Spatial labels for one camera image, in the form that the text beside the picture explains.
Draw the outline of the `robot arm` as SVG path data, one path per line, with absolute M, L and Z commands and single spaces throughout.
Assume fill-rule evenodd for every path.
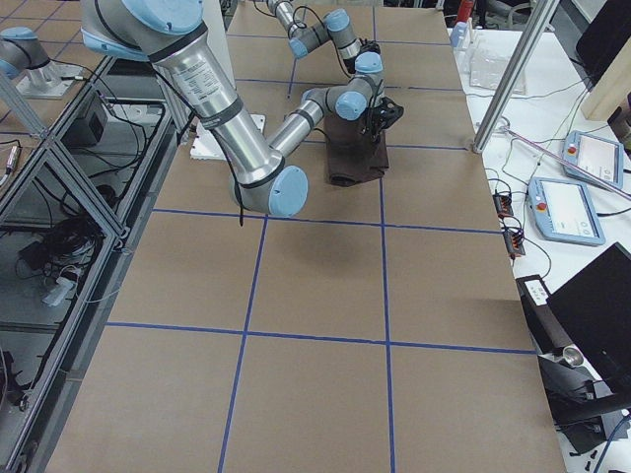
M 265 1 L 269 14 L 284 28 L 289 47 L 296 59 L 307 57 L 322 45 L 331 42 L 337 58 L 347 74 L 356 72 L 356 60 L 363 53 L 381 53 L 375 40 L 359 38 L 353 29 L 348 13 L 336 9 L 321 18 L 310 7 L 294 7 L 291 1 Z M 316 22 L 309 26 L 298 17 L 300 9 L 309 10 L 316 17 Z
M 292 217 L 305 205 L 309 182 L 302 169 L 287 165 L 287 158 L 327 115 L 353 122 L 381 107 L 384 66 L 380 54 L 355 35 L 343 9 L 309 27 L 288 1 L 270 1 L 267 8 L 284 27 L 295 57 L 332 42 L 351 76 L 343 86 L 307 91 L 271 138 L 257 128 L 213 54 L 202 2 L 84 1 L 82 35 L 94 52 L 165 69 L 224 153 L 241 209 Z

